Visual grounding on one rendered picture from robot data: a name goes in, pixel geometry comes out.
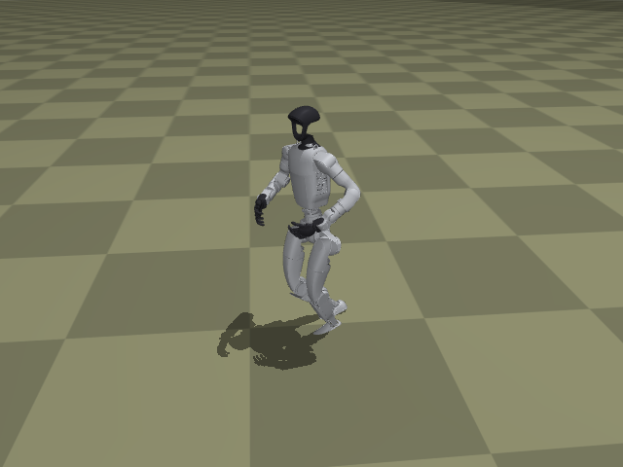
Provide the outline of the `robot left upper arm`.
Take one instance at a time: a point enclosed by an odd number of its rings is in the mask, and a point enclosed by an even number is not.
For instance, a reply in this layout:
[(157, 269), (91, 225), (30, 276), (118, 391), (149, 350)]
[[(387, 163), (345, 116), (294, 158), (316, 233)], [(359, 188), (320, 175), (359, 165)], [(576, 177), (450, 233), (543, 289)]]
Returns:
[(330, 153), (318, 152), (314, 157), (313, 161), (316, 164), (318, 170), (324, 174), (330, 176), (333, 181), (339, 185), (344, 187), (345, 194), (350, 189), (356, 189), (359, 192), (359, 197), (361, 195), (358, 186), (352, 181), (352, 179), (345, 173), (345, 171), (339, 165), (337, 159)]

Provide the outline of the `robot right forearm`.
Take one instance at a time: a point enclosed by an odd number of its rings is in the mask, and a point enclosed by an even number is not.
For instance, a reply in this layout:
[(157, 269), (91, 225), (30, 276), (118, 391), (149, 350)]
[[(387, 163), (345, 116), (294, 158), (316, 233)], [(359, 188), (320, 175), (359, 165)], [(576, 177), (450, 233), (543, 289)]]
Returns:
[[(277, 176), (277, 174), (275, 175), (275, 177), (276, 176)], [(276, 195), (276, 193), (278, 193), (281, 190), (281, 185), (280, 185), (280, 183), (278, 181), (275, 180), (275, 177), (269, 183), (268, 187), (266, 187), (266, 189), (263, 190), (263, 192), (262, 192), (262, 194), (266, 194), (267, 195), (266, 196), (267, 205), (270, 203), (271, 200), (273, 200), (273, 198)], [(257, 198), (258, 198), (258, 196), (257, 196)]]

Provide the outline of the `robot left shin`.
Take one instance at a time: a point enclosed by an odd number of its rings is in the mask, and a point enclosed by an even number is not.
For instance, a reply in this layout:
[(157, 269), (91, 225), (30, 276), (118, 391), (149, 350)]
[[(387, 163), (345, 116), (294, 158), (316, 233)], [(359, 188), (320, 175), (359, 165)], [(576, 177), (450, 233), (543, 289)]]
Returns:
[(315, 312), (318, 314), (318, 316), (322, 318), (328, 325), (330, 325), (331, 327), (332, 327), (331, 324), (333, 324), (333, 327), (337, 326), (337, 321), (334, 316), (333, 302), (330, 299), (329, 293), (327, 291), (321, 292), (320, 297), (316, 301), (316, 304), (310, 301), (309, 303), (311, 304)]

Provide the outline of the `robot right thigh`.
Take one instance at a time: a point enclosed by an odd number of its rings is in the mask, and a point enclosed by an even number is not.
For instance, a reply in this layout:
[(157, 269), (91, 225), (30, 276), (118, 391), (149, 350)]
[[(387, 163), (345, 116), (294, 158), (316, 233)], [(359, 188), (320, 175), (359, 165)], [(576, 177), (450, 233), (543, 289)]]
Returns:
[[(299, 228), (297, 226), (290, 227)], [(305, 238), (300, 239), (288, 230), (283, 248), (283, 270), (287, 284), (291, 291), (298, 296), (304, 296), (308, 292), (307, 280), (300, 276), (305, 252), (301, 243), (305, 243)]]

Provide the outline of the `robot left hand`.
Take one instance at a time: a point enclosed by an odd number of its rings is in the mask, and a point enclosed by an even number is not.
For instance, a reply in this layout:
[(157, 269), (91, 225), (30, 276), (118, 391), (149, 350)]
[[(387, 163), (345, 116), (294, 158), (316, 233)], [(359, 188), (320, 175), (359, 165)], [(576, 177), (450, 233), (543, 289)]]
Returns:
[(292, 234), (294, 234), (296, 237), (299, 237), (300, 239), (306, 238), (308, 236), (313, 235), (315, 232), (320, 233), (322, 232), (317, 225), (322, 224), (324, 221), (324, 218), (318, 218), (312, 221), (312, 224), (299, 224), (296, 222), (291, 222), (292, 225), (297, 226), (299, 228), (290, 228), (290, 226), (288, 225), (288, 229), (290, 230), (290, 232)]

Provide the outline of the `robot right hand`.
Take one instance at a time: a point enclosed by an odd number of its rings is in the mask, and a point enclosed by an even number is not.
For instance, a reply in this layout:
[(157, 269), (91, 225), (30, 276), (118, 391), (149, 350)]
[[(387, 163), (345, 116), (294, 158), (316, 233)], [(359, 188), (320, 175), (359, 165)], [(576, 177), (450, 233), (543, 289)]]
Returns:
[(263, 217), (261, 217), (261, 215), (263, 215), (264, 213), (262, 212), (262, 209), (265, 209), (267, 207), (267, 202), (266, 202), (266, 194), (261, 194), (258, 196), (258, 198), (255, 201), (255, 207), (254, 207), (254, 211), (255, 211), (255, 219), (258, 225), (260, 226), (265, 226)]

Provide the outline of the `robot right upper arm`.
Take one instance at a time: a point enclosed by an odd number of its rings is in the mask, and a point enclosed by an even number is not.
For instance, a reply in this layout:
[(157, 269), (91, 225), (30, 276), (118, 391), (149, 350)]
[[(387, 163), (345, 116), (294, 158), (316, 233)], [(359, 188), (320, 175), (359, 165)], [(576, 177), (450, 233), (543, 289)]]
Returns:
[(282, 188), (285, 188), (289, 182), (289, 168), (288, 168), (288, 150), (292, 146), (286, 145), (282, 148), (282, 157), (279, 165), (279, 173), (275, 177), (275, 180), (278, 181)]

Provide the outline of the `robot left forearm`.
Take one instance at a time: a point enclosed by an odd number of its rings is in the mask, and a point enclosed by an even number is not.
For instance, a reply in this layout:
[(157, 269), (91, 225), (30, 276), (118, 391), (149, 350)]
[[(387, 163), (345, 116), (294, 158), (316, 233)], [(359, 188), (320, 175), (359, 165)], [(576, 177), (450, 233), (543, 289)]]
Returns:
[(359, 192), (356, 189), (348, 190), (343, 198), (339, 198), (336, 204), (323, 213), (321, 217), (324, 218), (324, 221), (322, 224), (317, 225), (317, 227), (323, 232), (328, 230), (337, 219), (353, 208), (358, 199)]

